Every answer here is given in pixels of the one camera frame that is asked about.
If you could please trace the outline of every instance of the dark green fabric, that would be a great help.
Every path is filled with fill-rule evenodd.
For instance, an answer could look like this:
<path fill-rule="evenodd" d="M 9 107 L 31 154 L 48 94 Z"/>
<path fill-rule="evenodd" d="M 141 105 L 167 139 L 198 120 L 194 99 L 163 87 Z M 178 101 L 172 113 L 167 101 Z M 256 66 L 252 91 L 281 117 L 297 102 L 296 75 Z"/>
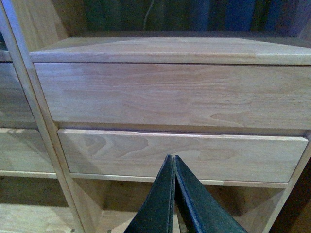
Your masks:
<path fill-rule="evenodd" d="M 142 31 L 151 2 L 152 0 L 84 0 L 88 29 Z M 271 0 L 155 0 L 146 21 L 146 30 L 263 31 L 269 23 L 270 2 Z"/>
<path fill-rule="evenodd" d="M 267 22 L 271 0 L 256 0 L 251 31 L 262 31 Z"/>

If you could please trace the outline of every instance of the wooden board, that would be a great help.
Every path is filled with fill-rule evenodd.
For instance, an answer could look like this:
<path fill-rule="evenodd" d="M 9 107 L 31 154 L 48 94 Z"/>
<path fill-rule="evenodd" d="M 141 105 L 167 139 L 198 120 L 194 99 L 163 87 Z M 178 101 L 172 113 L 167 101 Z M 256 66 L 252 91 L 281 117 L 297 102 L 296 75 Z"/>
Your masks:
<path fill-rule="evenodd" d="M 1 233 L 70 233 L 72 214 L 57 180 L 0 180 Z"/>
<path fill-rule="evenodd" d="M 112 182 L 106 195 L 97 233 L 123 233 L 143 204 L 151 183 Z M 216 187 L 207 190 L 249 233 L 263 233 L 271 209 L 279 199 L 280 189 Z M 174 218 L 173 232 L 178 233 Z"/>
<path fill-rule="evenodd" d="M 311 65 L 308 43 L 296 38 L 71 37 L 31 53 L 33 62 Z"/>
<path fill-rule="evenodd" d="M 58 122 L 311 129 L 311 67 L 35 67 Z"/>
<path fill-rule="evenodd" d="M 155 177 L 178 154 L 198 179 L 286 183 L 306 145 L 301 137 L 59 130 L 71 172 Z"/>
<path fill-rule="evenodd" d="M 12 0 L 2 3 L 8 15 L 16 13 L 18 22 L 11 21 L 11 24 L 21 28 L 29 51 L 86 29 L 82 0 Z"/>
<path fill-rule="evenodd" d="M 12 63 L 0 63 L 0 127 L 35 122 Z"/>
<path fill-rule="evenodd" d="M 54 172 L 40 133 L 0 128 L 0 170 Z"/>

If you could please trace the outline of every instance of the light wood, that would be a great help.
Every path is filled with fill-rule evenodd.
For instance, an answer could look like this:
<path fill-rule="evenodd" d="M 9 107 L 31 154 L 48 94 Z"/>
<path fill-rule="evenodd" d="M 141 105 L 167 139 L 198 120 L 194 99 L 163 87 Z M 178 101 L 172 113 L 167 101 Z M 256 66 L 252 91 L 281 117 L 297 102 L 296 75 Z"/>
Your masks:
<path fill-rule="evenodd" d="M 54 172 L 40 133 L 0 128 L 0 170 Z"/>
<path fill-rule="evenodd" d="M 83 217 L 83 220 L 80 219 L 80 215 L 83 215 L 85 209 L 85 203 L 77 203 L 77 197 L 82 197 L 83 195 L 87 196 L 87 193 L 81 192 L 72 195 L 70 192 L 69 185 L 74 186 L 75 182 L 69 176 L 66 160 L 62 160 L 61 155 L 63 152 L 60 143 L 57 144 L 58 137 L 56 126 L 54 125 L 50 112 L 46 106 L 44 95 L 42 94 L 39 81 L 37 80 L 34 65 L 30 61 L 29 52 L 21 28 L 18 25 L 17 16 L 12 2 L 9 0 L 0 2 L 0 21 L 1 33 L 10 51 L 17 75 L 20 78 L 21 85 L 25 91 L 26 98 L 40 130 L 53 168 L 70 207 L 75 221 L 76 232 L 91 233 L 91 231 L 85 231 L 82 224 L 83 221 L 88 221 L 89 217 L 85 216 Z"/>
<path fill-rule="evenodd" d="M 71 177 L 79 179 L 109 180 L 109 181 L 132 181 L 132 182 L 154 182 L 155 177 L 146 176 L 118 176 L 103 174 L 71 173 Z M 219 186 L 237 186 L 237 187 L 262 187 L 262 188 L 286 188 L 287 183 L 273 182 L 248 182 L 248 181 L 220 181 L 220 180 L 202 180 L 203 185 Z"/>
<path fill-rule="evenodd" d="M 143 202 L 151 183 L 111 182 L 106 194 L 100 224 L 96 233 L 123 233 Z M 179 233 L 176 215 L 173 218 L 173 233 Z"/>
<path fill-rule="evenodd" d="M 268 233 L 267 222 L 283 192 L 284 190 L 281 189 L 234 187 L 230 188 L 227 198 L 230 199 L 234 196 L 239 210 L 235 219 L 249 233 Z"/>
<path fill-rule="evenodd" d="M 0 180 L 1 233 L 70 233 L 74 222 L 57 180 Z"/>
<path fill-rule="evenodd" d="M 0 171 L 0 176 L 57 179 L 55 172 Z"/>
<path fill-rule="evenodd" d="M 11 62 L 11 61 L 12 59 L 5 43 L 0 41 L 0 62 Z"/>
<path fill-rule="evenodd" d="M 33 123 L 35 119 L 12 63 L 0 63 L 0 127 L 10 122 Z"/>
<path fill-rule="evenodd" d="M 29 51 L 53 44 L 86 29 L 82 0 L 4 0 L 12 7 Z"/>
<path fill-rule="evenodd" d="M 59 130 L 71 172 L 155 177 L 178 154 L 202 180 L 287 183 L 307 140 L 301 137 Z"/>
<path fill-rule="evenodd" d="M 311 129 L 311 67 L 36 63 L 35 68 L 59 122 Z"/>
<path fill-rule="evenodd" d="M 97 233 L 122 233 L 143 204 L 151 183 L 111 182 Z M 207 190 L 250 233 L 262 233 L 281 189 L 207 186 Z M 179 232 L 177 219 L 173 232 Z"/>
<path fill-rule="evenodd" d="M 74 37 L 31 53 L 34 62 L 311 65 L 299 39 L 223 37 Z"/>
<path fill-rule="evenodd" d="M 308 130 L 299 129 L 267 129 L 267 128 L 239 128 L 215 126 L 188 126 L 188 125 L 142 125 L 142 124 L 107 124 L 86 122 L 57 122 L 60 129 L 97 129 L 117 131 L 144 131 L 168 133 L 208 133 L 208 134 L 241 134 L 264 136 L 305 136 Z"/>
<path fill-rule="evenodd" d="M 311 157 L 311 134 L 308 135 L 308 140 L 309 143 L 304 151 L 304 153 L 301 156 L 301 159 L 297 165 L 297 167 L 295 168 L 295 171 L 293 172 L 292 177 L 290 178 L 289 182 L 288 182 L 288 186 L 287 188 L 284 190 L 284 192 L 282 193 L 282 196 L 280 197 L 275 209 L 272 211 L 271 216 L 264 228 L 264 232 L 267 233 L 269 232 L 270 228 L 272 227 L 274 221 L 276 220 L 276 217 L 278 216 L 279 212 L 281 211 L 284 203 L 286 202 L 289 194 L 291 193 L 293 187 L 295 186 L 301 172 L 303 171 L 304 167 L 306 166 L 308 160 Z"/>

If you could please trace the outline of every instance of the wood grain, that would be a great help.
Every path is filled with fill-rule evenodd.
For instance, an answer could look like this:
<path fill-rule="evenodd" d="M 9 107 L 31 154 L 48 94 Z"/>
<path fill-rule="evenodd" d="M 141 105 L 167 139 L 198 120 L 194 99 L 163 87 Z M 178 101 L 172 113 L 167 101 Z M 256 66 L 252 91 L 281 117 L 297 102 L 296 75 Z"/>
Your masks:
<path fill-rule="evenodd" d="M 57 179 L 55 172 L 37 172 L 37 171 L 3 171 L 2 170 L 0 171 L 0 176 Z"/>
<path fill-rule="evenodd" d="M 31 53 L 33 62 L 311 65 L 296 38 L 71 37 Z"/>
<path fill-rule="evenodd" d="M 71 173 L 71 177 L 78 179 L 109 180 L 109 181 L 131 181 L 131 182 L 154 182 L 155 177 L 147 176 L 120 176 L 120 175 L 103 175 L 89 173 Z M 221 181 L 221 180 L 202 180 L 203 185 L 233 186 L 233 187 L 259 187 L 259 188 L 286 188 L 287 183 L 274 182 L 254 182 L 254 181 Z"/>
<path fill-rule="evenodd" d="M 72 214 L 57 180 L 0 180 L 1 233 L 70 233 Z"/>
<path fill-rule="evenodd" d="M 0 63 L 0 127 L 35 122 L 12 63 Z"/>
<path fill-rule="evenodd" d="M 143 204 L 151 183 L 111 182 L 97 233 L 122 233 Z M 210 194 L 250 233 L 262 233 L 281 189 L 206 186 Z M 175 216 L 173 232 L 179 232 Z"/>
<path fill-rule="evenodd" d="M 309 132 L 308 135 L 308 140 L 309 143 L 305 149 L 305 151 L 303 152 L 301 159 L 297 165 L 297 167 L 295 168 L 293 175 L 291 176 L 289 182 L 288 182 L 288 186 L 286 187 L 286 189 L 284 189 L 284 192 L 282 193 L 276 207 L 273 209 L 270 218 L 265 226 L 264 232 L 269 232 L 270 228 L 272 227 L 274 221 L 276 220 L 276 217 L 278 216 L 279 212 L 281 211 L 284 203 L 286 202 L 289 194 L 291 193 L 292 189 L 294 188 L 298 178 L 301 175 L 301 172 L 303 171 L 303 169 L 305 168 L 306 164 L 308 163 L 309 159 L 311 158 L 311 132 Z"/>
<path fill-rule="evenodd" d="M 40 133 L 0 128 L 0 170 L 54 172 Z"/>
<path fill-rule="evenodd" d="M 35 67 L 54 121 L 311 129 L 311 67 Z"/>
<path fill-rule="evenodd" d="M 10 1 L 2 1 L 4 7 Z M 40 49 L 86 29 L 82 0 L 12 0 L 29 51 Z"/>
<path fill-rule="evenodd" d="M 307 140 L 299 137 L 59 130 L 71 172 L 155 177 L 178 154 L 198 179 L 286 183 Z"/>
<path fill-rule="evenodd" d="M 77 233 L 93 233 L 96 226 L 93 226 L 91 229 L 85 229 L 85 226 L 91 224 L 92 215 L 97 215 L 96 211 L 91 213 L 85 211 L 85 209 L 89 208 L 89 202 L 85 201 L 85 199 L 89 198 L 88 191 L 92 192 L 92 190 L 84 191 L 80 189 L 80 192 L 74 192 L 77 183 L 69 175 L 69 169 L 57 135 L 57 127 L 52 121 L 35 67 L 30 61 L 25 38 L 10 0 L 0 2 L 0 21 L 5 22 L 3 25 L 6 26 L 6 34 L 3 37 L 7 38 L 6 45 L 12 56 L 21 85 L 73 215 L 75 231 Z"/>

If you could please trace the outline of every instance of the wooden shelf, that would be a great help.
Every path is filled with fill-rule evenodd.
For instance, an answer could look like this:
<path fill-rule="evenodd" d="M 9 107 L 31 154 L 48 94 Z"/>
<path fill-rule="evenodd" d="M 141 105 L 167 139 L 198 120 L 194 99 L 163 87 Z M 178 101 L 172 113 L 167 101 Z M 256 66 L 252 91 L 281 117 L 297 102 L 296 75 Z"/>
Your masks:
<path fill-rule="evenodd" d="M 151 183 L 111 182 L 97 233 L 122 233 L 143 204 Z M 260 233 L 282 189 L 207 186 L 208 191 L 245 229 Z M 173 232 L 179 232 L 175 218 Z"/>
<path fill-rule="evenodd" d="M 57 180 L 0 180 L 0 232 L 70 233 L 72 214 Z"/>
<path fill-rule="evenodd" d="M 311 48 L 301 39 L 271 33 L 90 32 L 34 51 L 31 59 L 36 63 L 311 65 Z"/>
<path fill-rule="evenodd" d="M 0 62 L 11 62 L 10 53 L 4 42 L 0 41 Z"/>

